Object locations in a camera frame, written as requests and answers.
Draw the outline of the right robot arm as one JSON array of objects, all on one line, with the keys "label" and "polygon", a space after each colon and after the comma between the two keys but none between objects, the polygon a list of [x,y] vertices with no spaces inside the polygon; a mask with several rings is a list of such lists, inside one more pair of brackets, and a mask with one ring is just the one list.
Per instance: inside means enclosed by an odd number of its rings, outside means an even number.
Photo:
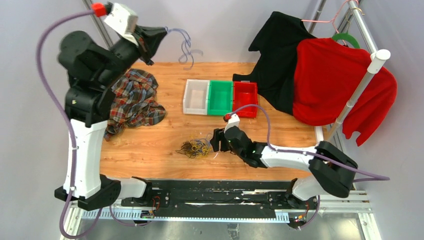
[{"label": "right robot arm", "polygon": [[252,141],[237,126],[216,128],[210,144],[214,152],[231,151],[252,168],[291,168],[309,172],[295,178],[286,191],[286,203],[299,208],[312,197],[329,194],[347,198],[357,163],[328,141],[312,147],[282,147]]}]

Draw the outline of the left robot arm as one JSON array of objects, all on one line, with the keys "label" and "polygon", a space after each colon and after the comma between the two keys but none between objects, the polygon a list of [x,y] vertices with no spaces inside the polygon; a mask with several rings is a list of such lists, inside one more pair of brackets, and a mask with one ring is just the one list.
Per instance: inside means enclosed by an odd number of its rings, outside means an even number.
[{"label": "left robot arm", "polygon": [[67,70],[69,90],[64,112],[72,126],[67,176],[54,196],[77,201],[86,211],[108,207],[119,199],[134,199],[140,206],[153,201],[152,183],[140,177],[108,178],[100,173],[102,142],[112,103],[112,86],[137,61],[152,65],[152,57],[167,31],[163,27],[136,26],[134,41],[121,37],[105,49],[84,31],[66,35],[58,62]]}]

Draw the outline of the green plastic bin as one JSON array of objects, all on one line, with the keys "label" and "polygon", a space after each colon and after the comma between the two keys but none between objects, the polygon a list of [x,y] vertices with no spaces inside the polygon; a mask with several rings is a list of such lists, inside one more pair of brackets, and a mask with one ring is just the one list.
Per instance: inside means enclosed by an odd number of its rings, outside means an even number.
[{"label": "green plastic bin", "polygon": [[233,111],[232,81],[211,80],[208,90],[207,114],[224,116]]}]

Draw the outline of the white plastic bin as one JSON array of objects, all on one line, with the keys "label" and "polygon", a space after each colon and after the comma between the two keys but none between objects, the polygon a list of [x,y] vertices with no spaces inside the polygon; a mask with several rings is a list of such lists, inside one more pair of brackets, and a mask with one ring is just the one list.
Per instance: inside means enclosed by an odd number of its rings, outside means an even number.
[{"label": "white plastic bin", "polygon": [[184,89],[182,110],[186,115],[207,115],[210,81],[187,79]]}]

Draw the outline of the red plastic bin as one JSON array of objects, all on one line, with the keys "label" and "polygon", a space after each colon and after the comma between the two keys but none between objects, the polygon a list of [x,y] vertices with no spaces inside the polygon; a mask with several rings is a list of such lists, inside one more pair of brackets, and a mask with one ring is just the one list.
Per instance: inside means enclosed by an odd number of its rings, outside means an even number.
[{"label": "red plastic bin", "polygon": [[[258,90],[255,82],[233,82],[233,107],[232,111],[245,106],[245,105],[258,104]],[[258,109],[255,106],[249,106],[239,110],[236,114],[243,118],[255,118]]]}]

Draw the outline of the plaid flannel shirt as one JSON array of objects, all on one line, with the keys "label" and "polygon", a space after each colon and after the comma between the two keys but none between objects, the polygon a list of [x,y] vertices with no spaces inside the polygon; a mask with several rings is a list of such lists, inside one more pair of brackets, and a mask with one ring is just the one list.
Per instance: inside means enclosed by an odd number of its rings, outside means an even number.
[{"label": "plaid flannel shirt", "polygon": [[110,141],[125,128],[153,126],[164,120],[167,111],[157,102],[158,87],[153,74],[129,69],[111,88],[115,99],[103,139]]}]

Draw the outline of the black t-shirt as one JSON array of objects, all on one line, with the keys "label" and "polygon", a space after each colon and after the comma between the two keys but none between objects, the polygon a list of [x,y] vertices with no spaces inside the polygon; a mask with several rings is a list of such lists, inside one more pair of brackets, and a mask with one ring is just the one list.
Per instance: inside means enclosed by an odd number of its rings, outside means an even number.
[{"label": "black t-shirt", "polygon": [[235,73],[232,80],[256,83],[260,96],[276,110],[292,115],[297,47],[306,39],[314,39],[314,35],[308,32],[301,19],[272,12],[248,47],[250,52],[260,52],[252,72]]}]

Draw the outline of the red sweater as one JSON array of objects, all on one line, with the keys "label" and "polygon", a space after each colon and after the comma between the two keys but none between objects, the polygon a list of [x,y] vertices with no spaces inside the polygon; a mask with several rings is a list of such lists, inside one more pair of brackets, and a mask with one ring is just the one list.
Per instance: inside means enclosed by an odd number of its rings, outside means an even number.
[{"label": "red sweater", "polygon": [[[302,40],[296,48],[294,117],[307,125],[336,121],[371,63],[364,49],[342,46],[331,38]],[[342,124],[349,139],[358,132],[357,146],[365,143],[385,119],[397,96],[397,81],[382,68],[370,81]]]}]

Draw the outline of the green hanger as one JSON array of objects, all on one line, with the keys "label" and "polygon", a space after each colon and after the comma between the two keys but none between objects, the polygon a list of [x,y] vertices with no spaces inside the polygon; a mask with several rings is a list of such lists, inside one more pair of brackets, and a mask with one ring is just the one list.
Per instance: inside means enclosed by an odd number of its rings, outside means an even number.
[{"label": "green hanger", "polygon": [[334,41],[339,41],[339,40],[342,40],[342,41],[345,41],[345,42],[348,42],[348,43],[350,43],[355,49],[360,49],[361,48],[361,46],[360,46],[360,44],[358,43],[358,41],[352,36],[352,35],[350,35],[350,34],[348,34],[348,33],[345,33],[345,32],[340,32],[340,33],[337,33],[337,34],[335,34],[335,35],[333,35],[332,37],[331,37],[331,39],[332,40],[334,40]]}]

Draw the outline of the white clothes rack pole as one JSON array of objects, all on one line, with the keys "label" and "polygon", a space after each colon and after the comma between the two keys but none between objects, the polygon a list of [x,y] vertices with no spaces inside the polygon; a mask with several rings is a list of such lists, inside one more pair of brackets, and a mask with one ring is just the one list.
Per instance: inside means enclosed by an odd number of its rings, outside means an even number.
[{"label": "white clothes rack pole", "polygon": [[370,55],[371,62],[366,69],[366,72],[358,84],[357,88],[353,92],[350,99],[346,102],[343,110],[336,118],[334,124],[331,126],[326,141],[330,141],[331,138],[335,135],[339,127],[344,123],[347,115],[351,112],[355,104],[357,103],[359,97],[365,91],[366,87],[369,85],[373,77],[382,69],[386,61],[391,57],[391,52],[387,49],[380,49],[376,52],[373,52]]}]

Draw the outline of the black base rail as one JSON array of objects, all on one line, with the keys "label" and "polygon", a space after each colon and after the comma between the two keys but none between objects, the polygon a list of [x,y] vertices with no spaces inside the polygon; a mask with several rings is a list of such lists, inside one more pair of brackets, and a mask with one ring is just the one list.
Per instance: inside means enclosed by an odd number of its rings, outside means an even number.
[{"label": "black base rail", "polygon": [[286,194],[288,181],[163,180],[153,179],[152,198],[141,204],[133,198],[123,207],[156,210],[158,217],[211,219],[271,219],[277,210],[311,214],[315,197],[307,202]]}]

